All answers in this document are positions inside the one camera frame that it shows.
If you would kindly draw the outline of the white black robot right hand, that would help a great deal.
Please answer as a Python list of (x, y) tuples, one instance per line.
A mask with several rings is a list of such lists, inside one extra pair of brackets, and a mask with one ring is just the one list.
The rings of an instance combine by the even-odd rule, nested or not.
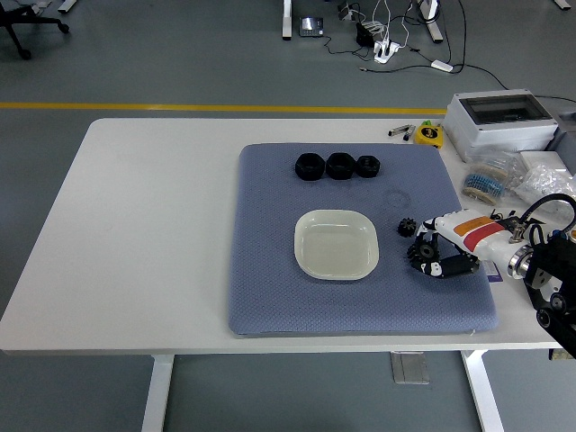
[(435, 278), (468, 275), (482, 261), (514, 271), (527, 243), (511, 239), (501, 221), (466, 209), (422, 222), (407, 256), (414, 269)]

